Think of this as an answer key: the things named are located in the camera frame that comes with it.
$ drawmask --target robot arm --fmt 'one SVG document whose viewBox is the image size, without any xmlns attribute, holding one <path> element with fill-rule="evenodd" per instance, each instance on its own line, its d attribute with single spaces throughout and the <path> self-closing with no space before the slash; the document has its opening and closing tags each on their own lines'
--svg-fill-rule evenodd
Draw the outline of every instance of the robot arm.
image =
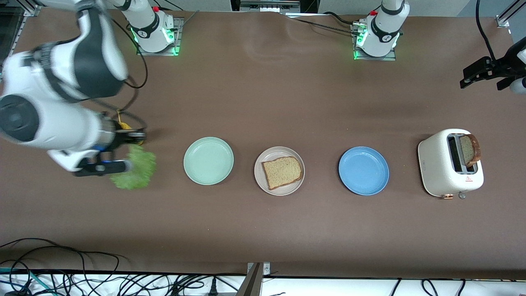
<svg viewBox="0 0 526 296">
<path fill-rule="evenodd" d="M 406 0 L 383 0 L 377 14 L 361 19 L 361 38 L 357 46 L 373 57 L 387 55 L 400 36 L 400 28 L 409 15 Z"/>
<path fill-rule="evenodd" d="M 143 140 L 144 133 L 128 136 L 118 123 L 76 103 L 116 95 L 128 76 L 126 64 L 101 4 L 81 0 L 76 6 L 78 37 L 6 60 L 0 132 L 11 142 L 47 149 L 77 175 L 122 172 L 129 169 L 124 161 L 103 162 L 100 154 Z"/>
<path fill-rule="evenodd" d="M 502 58 L 493 61 L 485 56 L 466 67 L 460 88 L 494 78 L 503 78 L 497 82 L 498 90 L 509 87 L 514 93 L 526 94 L 526 37 L 513 44 Z"/>
<path fill-rule="evenodd" d="M 120 10 L 141 48 L 157 53 L 174 43 L 174 17 L 150 7 L 148 0 L 108 0 Z"/>
</svg>

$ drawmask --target white toaster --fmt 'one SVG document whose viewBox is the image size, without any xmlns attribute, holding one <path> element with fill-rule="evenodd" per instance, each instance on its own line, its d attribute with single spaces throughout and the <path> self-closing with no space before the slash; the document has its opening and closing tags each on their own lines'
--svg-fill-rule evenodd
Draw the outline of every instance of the white toaster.
<svg viewBox="0 0 526 296">
<path fill-rule="evenodd" d="M 443 130 L 418 144 L 418 160 L 424 188 L 429 194 L 451 199 L 480 188 L 484 183 L 480 160 L 466 167 L 460 137 L 470 134 L 461 129 Z"/>
</svg>

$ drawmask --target lettuce leaf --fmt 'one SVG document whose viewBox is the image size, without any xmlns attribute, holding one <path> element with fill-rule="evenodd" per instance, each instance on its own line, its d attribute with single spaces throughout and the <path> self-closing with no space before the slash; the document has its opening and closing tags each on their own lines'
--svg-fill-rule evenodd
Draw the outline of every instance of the lettuce leaf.
<svg viewBox="0 0 526 296">
<path fill-rule="evenodd" d="M 133 164 L 131 171 L 111 174 L 110 179 L 120 189 L 138 189 L 148 186 L 150 178 L 155 172 L 155 154 L 146 152 L 135 144 L 129 145 L 128 160 Z"/>
</svg>

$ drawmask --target table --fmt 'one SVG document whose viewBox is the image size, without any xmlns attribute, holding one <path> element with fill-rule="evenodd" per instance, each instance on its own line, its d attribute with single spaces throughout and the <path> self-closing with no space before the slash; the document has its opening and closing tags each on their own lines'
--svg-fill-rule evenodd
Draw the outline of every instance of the table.
<svg viewBox="0 0 526 296">
<path fill-rule="evenodd" d="M 308 19 L 338 26 L 330 16 Z M 43 9 L 17 51 L 74 37 L 74 23 L 73 13 Z M 490 18 L 482 24 L 502 56 L 508 31 Z M 269 261 L 278 275 L 524 278 L 526 100 L 495 82 L 459 88 L 462 69 L 487 55 L 473 18 L 410 17 L 403 29 L 396 62 L 355 61 L 344 33 L 276 13 L 198 13 L 179 56 L 146 57 L 148 83 L 130 109 L 148 122 L 144 147 L 157 155 L 149 187 L 75 178 L 45 151 L 1 140 L 2 241 L 38 236 L 119 253 L 129 271 L 245 272 L 246 262 Z M 141 81 L 140 58 L 116 36 Z M 131 94 L 124 88 L 107 101 L 123 105 Z M 466 200 L 437 200 L 421 184 L 417 145 L 452 127 L 479 139 L 485 183 Z M 235 155 L 214 186 L 183 169 L 186 148 L 205 136 Z M 303 185 L 286 197 L 266 194 L 253 175 L 257 156 L 277 145 L 306 166 Z M 339 158 L 360 145 L 389 164 L 389 184 L 374 196 L 338 178 Z M 80 268 L 63 252 L 34 257 L 35 266 Z M 97 258 L 89 268 L 111 265 Z"/>
</svg>

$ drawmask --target slice of bread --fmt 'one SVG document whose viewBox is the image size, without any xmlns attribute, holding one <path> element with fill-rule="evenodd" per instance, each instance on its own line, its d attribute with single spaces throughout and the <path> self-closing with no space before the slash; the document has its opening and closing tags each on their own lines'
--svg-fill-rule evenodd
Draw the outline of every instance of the slice of bread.
<svg viewBox="0 0 526 296">
<path fill-rule="evenodd" d="M 480 160 L 479 141 L 477 141 L 474 135 L 469 134 L 460 137 L 460 147 L 462 148 L 464 163 L 467 167 L 472 167 Z"/>
<path fill-rule="evenodd" d="M 299 161 L 292 156 L 265 161 L 262 165 L 270 190 L 299 181 L 303 174 Z"/>
</svg>

